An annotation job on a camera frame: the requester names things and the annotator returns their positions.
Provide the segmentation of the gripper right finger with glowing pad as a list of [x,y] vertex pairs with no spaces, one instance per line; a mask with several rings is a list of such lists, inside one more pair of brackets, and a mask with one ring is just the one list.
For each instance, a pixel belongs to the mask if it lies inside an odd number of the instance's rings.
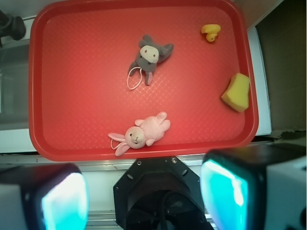
[[304,230],[307,150],[295,144],[215,149],[200,171],[206,210],[220,230]]

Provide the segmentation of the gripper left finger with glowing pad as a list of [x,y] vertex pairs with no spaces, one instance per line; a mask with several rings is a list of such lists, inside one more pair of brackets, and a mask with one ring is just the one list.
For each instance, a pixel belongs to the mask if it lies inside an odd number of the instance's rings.
[[87,180],[73,163],[0,171],[2,230],[84,230],[88,213]]

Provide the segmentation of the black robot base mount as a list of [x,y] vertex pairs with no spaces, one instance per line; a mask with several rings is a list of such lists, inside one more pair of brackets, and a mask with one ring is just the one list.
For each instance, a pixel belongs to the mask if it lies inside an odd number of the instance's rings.
[[113,186],[124,230],[212,230],[200,177],[177,157],[137,159]]

